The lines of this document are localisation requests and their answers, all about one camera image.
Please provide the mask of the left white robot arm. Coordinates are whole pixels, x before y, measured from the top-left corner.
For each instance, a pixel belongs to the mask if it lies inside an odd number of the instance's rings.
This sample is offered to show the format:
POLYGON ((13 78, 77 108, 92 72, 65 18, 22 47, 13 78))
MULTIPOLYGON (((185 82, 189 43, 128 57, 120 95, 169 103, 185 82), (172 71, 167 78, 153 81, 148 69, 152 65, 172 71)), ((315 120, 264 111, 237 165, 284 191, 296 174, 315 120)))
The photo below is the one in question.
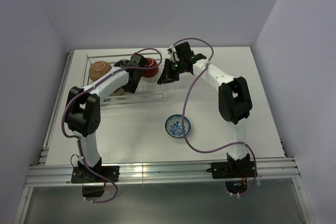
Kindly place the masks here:
POLYGON ((143 74, 152 66, 148 58, 134 53, 113 66, 106 62, 95 62, 98 67, 92 82, 83 87, 69 90, 67 103, 61 119, 61 130, 66 138, 75 138, 79 151, 78 166, 91 182, 102 176, 102 158, 98 152, 96 130, 101 122, 101 104, 118 89, 135 93, 143 74))

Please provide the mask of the blue white patterned bowl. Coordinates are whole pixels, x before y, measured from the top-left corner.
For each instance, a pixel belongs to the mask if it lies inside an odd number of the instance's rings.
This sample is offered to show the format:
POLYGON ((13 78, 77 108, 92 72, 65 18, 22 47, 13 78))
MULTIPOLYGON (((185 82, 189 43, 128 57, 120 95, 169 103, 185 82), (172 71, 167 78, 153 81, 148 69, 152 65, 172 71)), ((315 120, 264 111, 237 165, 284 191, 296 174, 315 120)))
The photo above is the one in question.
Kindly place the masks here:
MULTIPOLYGON (((181 114, 173 114, 169 116, 165 121, 165 130, 166 133, 173 138, 183 138, 182 131, 182 115, 181 114)), ((187 117, 184 118, 184 131, 185 134, 191 130, 191 123, 187 117)))

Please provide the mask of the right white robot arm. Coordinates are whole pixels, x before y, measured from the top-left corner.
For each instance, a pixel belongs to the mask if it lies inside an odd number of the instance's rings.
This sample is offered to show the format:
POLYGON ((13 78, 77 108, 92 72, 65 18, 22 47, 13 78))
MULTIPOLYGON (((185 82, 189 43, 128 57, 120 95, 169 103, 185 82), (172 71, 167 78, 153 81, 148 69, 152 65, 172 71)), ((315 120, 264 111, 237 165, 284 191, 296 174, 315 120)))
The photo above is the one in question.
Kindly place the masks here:
POLYGON ((228 173, 234 177, 240 176, 245 171, 245 163, 255 159, 253 151, 247 141, 247 119, 252 110, 252 102, 247 81, 243 77, 234 78, 210 63, 203 54, 194 54, 192 51, 178 53, 169 49, 169 59, 165 59, 163 72, 158 84, 168 84, 179 81, 180 74, 189 72, 195 74, 186 94, 182 117, 185 111, 191 90, 196 82, 202 78, 218 92, 218 110, 221 117, 230 124, 229 143, 214 150, 201 151, 191 145, 185 130, 182 131, 186 144, 195 152, 210 154, 227 149, 228 173))

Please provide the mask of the tan bowl speckled outside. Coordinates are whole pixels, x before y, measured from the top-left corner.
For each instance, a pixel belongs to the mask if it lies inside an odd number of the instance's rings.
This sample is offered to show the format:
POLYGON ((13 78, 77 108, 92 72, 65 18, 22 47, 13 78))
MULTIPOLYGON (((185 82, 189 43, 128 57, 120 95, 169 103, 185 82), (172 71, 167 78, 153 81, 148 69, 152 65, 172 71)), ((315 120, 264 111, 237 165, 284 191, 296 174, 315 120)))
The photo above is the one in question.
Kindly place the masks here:
POLYGON ((89 68, 89 78, 95 82, 112 69, 112 66, 106 61, 97 61, 89 68))

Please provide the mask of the small tan bowl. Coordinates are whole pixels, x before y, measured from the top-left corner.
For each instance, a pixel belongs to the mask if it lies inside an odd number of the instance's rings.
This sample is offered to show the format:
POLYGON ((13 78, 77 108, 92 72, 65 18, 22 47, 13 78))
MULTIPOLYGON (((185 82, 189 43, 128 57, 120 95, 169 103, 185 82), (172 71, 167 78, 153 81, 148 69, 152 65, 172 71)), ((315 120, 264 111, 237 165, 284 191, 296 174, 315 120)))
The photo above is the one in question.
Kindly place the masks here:
POLYGON ((113 93, 110 94, 110 97, 116 97, 116 96, 121 96, 125 93, 125 90, 123 88, 118 88, 115 90, 113 93))

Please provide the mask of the white bowl red outside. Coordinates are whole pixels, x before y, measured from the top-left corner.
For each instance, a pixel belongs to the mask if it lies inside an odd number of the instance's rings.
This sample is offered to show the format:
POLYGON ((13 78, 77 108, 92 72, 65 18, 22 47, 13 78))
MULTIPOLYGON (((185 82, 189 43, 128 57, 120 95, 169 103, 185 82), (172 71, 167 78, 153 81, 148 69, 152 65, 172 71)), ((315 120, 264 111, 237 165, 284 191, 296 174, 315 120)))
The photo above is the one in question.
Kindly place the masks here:
POLYGON ((146 58, 147 64, 145 66, 145 70, 142 71, 141 75, 144 78, 153 78, 159 72, 158 63, 153 58, 146 58))

